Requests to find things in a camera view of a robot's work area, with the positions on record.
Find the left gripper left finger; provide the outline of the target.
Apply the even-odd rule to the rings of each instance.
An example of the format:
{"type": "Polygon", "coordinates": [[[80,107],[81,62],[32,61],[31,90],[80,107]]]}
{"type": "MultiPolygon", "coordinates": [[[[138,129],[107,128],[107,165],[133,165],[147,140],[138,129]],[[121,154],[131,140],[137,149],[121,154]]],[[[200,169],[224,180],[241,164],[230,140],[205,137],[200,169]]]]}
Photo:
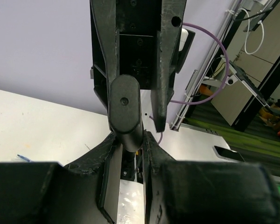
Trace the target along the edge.
{"type": "Polygon", "coordinates": [[[0,162],[0,224],[113,224],[120,168],[113,133],[65,166],[0,162]]]}

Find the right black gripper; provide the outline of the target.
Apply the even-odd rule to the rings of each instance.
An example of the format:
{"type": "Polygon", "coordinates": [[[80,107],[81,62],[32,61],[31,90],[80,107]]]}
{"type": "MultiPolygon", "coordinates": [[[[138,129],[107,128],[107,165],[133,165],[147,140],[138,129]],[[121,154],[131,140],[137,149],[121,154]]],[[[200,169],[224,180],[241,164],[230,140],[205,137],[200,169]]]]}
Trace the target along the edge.
{"type": "Polygon", "coordinates": [[[133,76],[151,92],[154,126],[165,130],[175,75],[186,53],[179,51],[184,0],[91,0],[94,91],[107,109],[111,83],[133,76]]]}

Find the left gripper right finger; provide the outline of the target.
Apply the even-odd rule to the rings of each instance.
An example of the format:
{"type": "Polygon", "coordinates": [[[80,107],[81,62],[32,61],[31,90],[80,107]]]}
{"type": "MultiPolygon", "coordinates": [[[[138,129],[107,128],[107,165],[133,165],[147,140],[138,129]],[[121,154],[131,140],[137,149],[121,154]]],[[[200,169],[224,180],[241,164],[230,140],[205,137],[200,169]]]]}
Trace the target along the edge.
{"type": "Polygon", "coordinates": [[[143,138],[145,223],[280,224],[280,193],[262,165],[177,161],[143,138]]]}

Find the pink highlighter marker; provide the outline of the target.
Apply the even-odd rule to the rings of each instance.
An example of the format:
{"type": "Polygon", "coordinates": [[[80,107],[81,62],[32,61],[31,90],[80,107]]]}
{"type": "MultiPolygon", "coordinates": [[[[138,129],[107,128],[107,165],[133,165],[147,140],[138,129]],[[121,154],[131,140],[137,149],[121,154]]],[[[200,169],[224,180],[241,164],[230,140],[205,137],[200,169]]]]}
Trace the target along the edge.
{"type": "Polygon", "coordinates": [[[120,75],[109,89],[108,119],[119,142],[131,153],[140,149],[144,129],[140,85],[130,75],[120,75]]]}

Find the blue pen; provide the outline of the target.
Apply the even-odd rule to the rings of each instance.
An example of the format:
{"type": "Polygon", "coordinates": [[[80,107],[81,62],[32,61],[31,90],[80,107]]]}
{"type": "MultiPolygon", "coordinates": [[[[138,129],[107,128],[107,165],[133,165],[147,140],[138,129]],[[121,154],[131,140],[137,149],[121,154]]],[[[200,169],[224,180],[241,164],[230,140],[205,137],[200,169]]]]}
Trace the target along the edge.
{"type": "Polygon", "coordinates": [[[25,157],[23,155],[20,155],[20,154],[18,154],[17,157],[22,159],[25,162],[33,162],[31,159],[29,159],[29,158],[27,158],[27,157],[25,157]]]}

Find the silver foil plate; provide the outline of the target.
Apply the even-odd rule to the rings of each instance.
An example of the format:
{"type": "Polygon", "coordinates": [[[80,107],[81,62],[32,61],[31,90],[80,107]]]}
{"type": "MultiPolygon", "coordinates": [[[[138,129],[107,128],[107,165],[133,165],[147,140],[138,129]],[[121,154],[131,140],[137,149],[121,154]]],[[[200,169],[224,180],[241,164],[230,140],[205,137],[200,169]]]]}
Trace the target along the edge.
{"type": "Polygon", "coordinates": [[[117,224],[144,224],[143,184],[120,180],[117,224]]]}

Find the smartphone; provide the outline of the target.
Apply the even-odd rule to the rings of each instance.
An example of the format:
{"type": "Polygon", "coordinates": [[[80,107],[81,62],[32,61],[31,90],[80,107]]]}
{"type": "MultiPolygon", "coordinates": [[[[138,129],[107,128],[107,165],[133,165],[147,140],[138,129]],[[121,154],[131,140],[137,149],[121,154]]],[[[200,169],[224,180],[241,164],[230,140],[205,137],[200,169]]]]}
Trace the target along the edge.
{"type": "Polygon", "coordinates": [[[242,155],[234,150],[214,146],[213,147],[215,154],[222,159],[229,160],[229,161],[239,161],[239,162],[245,162],[242,155]]]}

